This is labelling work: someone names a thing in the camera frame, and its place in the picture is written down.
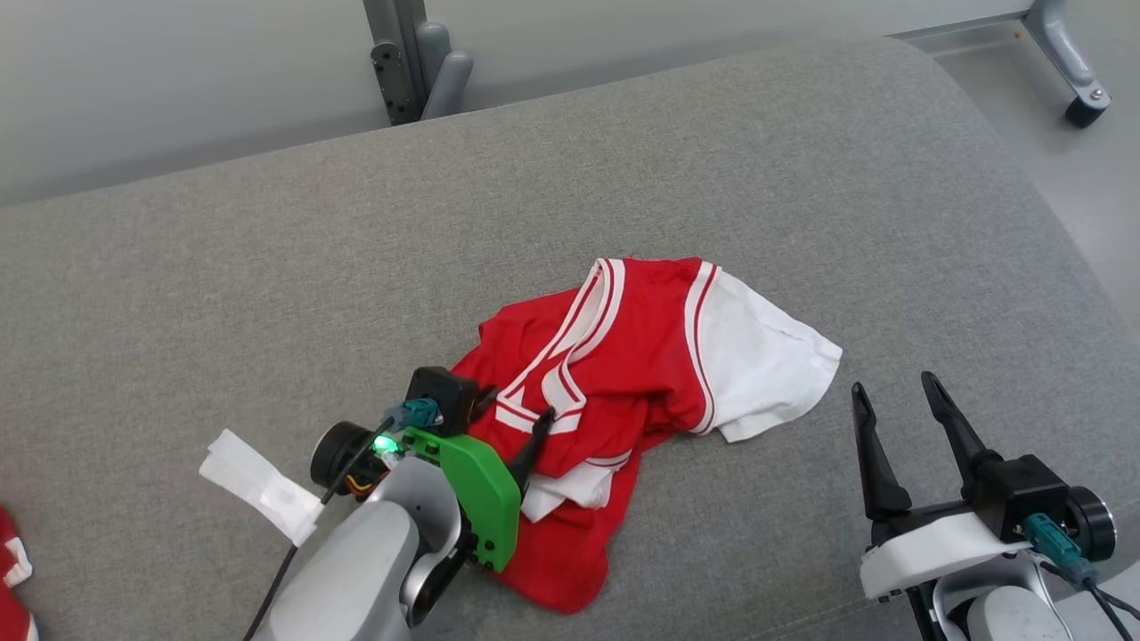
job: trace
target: gray floor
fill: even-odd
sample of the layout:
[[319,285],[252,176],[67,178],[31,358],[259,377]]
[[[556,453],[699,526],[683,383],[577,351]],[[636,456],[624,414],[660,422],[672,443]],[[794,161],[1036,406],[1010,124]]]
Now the gray floor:
[[1019,23],[912,42],[978,105],[1140,334],[1140,2],[1073,0],[1068,13],[1113,98],[1083,131],[1061,120],[1073,94]]

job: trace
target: black rubber foot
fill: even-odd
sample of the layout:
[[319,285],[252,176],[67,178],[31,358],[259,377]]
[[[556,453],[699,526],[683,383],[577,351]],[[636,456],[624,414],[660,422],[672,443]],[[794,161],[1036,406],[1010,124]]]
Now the black rubber foot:
[[1096,122],[1102,113],[1105,113],[1105,109],[1090,107],[1081,102],[1081,98],[1073,98],[1073,102],[1069,103],[1069,108],[1065,109],[1065,120],[1069,121],[1077,129],[1084,129]]

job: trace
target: red and white jersey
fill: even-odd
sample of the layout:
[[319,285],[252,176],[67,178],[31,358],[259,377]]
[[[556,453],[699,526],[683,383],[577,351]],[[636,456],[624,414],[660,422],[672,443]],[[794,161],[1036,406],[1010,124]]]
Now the red and white jersey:
[[600,259],[577,291],[504,307],[455,373],[498,386],[471,428],[511,460],[551,436],[502,578],[570,614],[598,593],[641,454],[674,433],[751,438],[811,409],[842,354],[720,268]]

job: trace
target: shirt sleeve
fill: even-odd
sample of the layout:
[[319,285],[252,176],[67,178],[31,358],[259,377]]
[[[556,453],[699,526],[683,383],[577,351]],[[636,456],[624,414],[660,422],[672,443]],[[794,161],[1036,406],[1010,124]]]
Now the shirt sleeve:
[[685,339],[703,412],[691,431],[751,438],[806,414],[842,350],[719,267],[702,263],[685,303]]

